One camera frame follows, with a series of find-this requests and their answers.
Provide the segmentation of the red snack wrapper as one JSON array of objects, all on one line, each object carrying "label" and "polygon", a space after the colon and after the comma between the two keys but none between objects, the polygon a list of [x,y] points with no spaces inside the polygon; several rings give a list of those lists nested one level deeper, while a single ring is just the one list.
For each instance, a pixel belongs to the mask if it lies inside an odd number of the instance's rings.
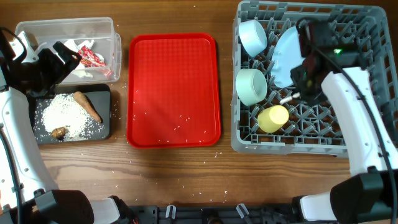
[{"label": "red snack wrapper", "polygon": [[111,78],[113,71],[107,67],[104,58],[98,54],[95,54],[87,46],[83,45],[78,54],[81,56],[79,66],[77,66],[74,74],[78,78],[97,78],[104,76],[105,78]]}]

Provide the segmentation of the white plastic spoon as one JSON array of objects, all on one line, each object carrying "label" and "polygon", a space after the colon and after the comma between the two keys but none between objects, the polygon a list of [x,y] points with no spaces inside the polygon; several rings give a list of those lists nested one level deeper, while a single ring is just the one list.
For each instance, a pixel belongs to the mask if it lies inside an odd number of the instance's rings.
[{"label": "white plastic spoon", "polygon": [[281,100],[279,101],[279,103],[280,103],[281,105],[283,105],[284,103],[287,103],[287,102],[289,102],[289,101],[292,101],[293,99],[296,99],[296,98],[300,98],[300,93],[299,93],[299,92],[294,93],[293,95],[290,95],[290,96],[286,96],[285,98],[281,99]]}]

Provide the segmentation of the large light blue plate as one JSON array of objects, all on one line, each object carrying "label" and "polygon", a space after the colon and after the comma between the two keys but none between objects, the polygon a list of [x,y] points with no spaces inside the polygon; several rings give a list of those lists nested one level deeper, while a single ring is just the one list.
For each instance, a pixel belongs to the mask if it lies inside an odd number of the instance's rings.
[{"label": "large light blue plate", "polygon": [[278,40],[272,61],[274,66],[271,75],[275,77],[274,84],[278,88],[293,85],[290,77],[291,69],[302,64],[304,58],[301,56],[299,33],[296,27],[287,29]]}]

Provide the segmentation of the white rice pile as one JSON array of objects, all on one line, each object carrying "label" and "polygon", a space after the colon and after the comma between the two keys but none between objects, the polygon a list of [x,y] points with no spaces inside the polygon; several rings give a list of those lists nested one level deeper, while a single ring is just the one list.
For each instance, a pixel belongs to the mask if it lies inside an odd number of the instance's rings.
[{"label": "white rice pile", "polygon": [[[32,130],[39,144],[103,139],[108,128],[102,119],[95,121],[73,98],[74,93],[62,93],[51,99],[35,102]],[[55,128],[66,127],[63,140],[51,137]]]}]

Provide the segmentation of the brown carrot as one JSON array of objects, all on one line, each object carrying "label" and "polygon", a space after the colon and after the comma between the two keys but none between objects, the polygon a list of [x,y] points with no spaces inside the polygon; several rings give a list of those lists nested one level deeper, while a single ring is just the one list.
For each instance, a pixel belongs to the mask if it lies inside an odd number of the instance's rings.
[{"label": "brown carrot", "polygon": [[73,94],[74,100],[97,122],[101,123],[102,119],[96,110],[92,107],[87,97],[80,91]]}]

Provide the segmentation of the green bowl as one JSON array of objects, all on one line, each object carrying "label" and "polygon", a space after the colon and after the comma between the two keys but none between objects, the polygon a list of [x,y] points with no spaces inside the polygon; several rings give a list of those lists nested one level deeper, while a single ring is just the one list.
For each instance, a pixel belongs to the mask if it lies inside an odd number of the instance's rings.
[{"label": "green bowl", "polygon": [[236,92],[245,106],[252,106],[265,99],[267,81],[257,69],[241,69],[236,76]]}]

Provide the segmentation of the yellow plastic cup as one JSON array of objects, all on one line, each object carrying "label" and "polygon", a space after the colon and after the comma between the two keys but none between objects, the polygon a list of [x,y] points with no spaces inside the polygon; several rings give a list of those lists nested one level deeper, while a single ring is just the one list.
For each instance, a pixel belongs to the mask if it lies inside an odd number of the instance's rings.
[{"label": "yellow plastic cup", "polygon": [[288,110],[281,105],[262,110],[257,116],[259,127],[266,133],[274,133],[289,120]]}]

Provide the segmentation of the brown food scrap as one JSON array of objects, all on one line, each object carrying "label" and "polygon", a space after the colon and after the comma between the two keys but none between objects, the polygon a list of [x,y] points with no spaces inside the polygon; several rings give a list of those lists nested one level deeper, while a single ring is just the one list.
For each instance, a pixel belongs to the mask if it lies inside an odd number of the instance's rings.
[{"label": "brown food scrap", "polygon": [[68,132],[68,128],[66,128],[66,127],[55,128],[51,132],[51,137],[53,137],[54,139],[63,140],[65,138],[67,132]]}]

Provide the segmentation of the small light blue bowl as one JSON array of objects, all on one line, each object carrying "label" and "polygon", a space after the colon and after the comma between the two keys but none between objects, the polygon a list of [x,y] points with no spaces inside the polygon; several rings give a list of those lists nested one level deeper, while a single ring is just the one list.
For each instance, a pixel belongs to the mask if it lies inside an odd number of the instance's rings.
[{"label": "small light blue bowl", "polygon": [[251,20],[240,23],[238,33],[245,51],[255,57],[267,48],[267,35],[260,22]]}]

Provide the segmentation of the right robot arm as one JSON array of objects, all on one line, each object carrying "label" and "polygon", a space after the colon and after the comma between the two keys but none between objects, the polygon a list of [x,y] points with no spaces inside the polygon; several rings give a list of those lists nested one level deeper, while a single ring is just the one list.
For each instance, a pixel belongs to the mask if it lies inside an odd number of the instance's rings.
[{"label": "right robot arm", "polygon": [[310,222],[397,221],[397,149],[383,123],[370,74],[355,43],[342,42],[327,21],[296,23],[303,63],[291,71],[300,99],[331,104],[349,159],[350,178],[330,191],[299,200]]}]

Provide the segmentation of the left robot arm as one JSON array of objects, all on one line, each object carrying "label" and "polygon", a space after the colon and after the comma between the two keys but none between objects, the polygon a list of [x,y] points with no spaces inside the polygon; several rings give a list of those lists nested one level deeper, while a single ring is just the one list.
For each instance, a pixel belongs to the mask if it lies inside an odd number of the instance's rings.
[{"label": "left robot arm", "polygon": [[117,196],[90,201],[79,190],[61,190],[40,155],[29,101],[50,98],[80,63],[61,42],[36,52],[25,32],[8,41],[1,28],[2,223],[140,223]]}]

